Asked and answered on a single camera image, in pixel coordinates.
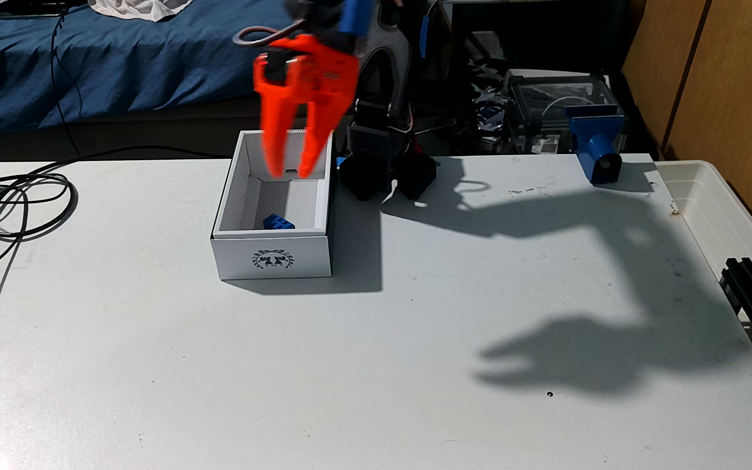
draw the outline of white plastic container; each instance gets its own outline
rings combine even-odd
[[[332,137],[315,170],[298,177],[306,134],[289,131],[284,173],[266,168],[262,131],[243,131],[211,233],[216,269],[222,280],[320,278],[332,276],[327,239]],[[266,230],[263,219],[277,214],[295,228]]]
[[[752,216],[715,166],[699,160],[655,165],[716,279],[728,258],[752,260]]]

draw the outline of blue tape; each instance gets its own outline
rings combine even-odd
[[[425,45],[428,42],[428,21],[431,18],[428,15],[423,16],[423,25],[420,28],[420,55],[425,59]]]

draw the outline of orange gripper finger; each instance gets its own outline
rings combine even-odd
[[[306,144],[298,168],[298,176],[305,178],[315,168],[330,132],[353,103],[359,80],[359,59],[321,44],[310,34],[278,39],[272,46],[303,51],[317,61],[318,82],[309,98]]]
[[[254,60],[254,90],[260,94],[260,126],[263,129],[263,148],[266,167],[274,177],[283,176],[286,138],[298,105],[306,103],[315,84],[315,63],[308,55],[288,61],[286,84],[272,84],[266,80],[266,54]]]

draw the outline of printed logo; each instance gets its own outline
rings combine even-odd
[[[284,250],[260,250],[252,258],[255,268],[289,268],[295,263],[295,258]]]

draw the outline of table surface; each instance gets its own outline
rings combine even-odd
[[[0,265],[0,468],[752,467],[752,347],[623,158],[608,187],[502,155],[418,202],[339,188],[332,278],[231,283],[228,161],[70,165],[74,215]]]

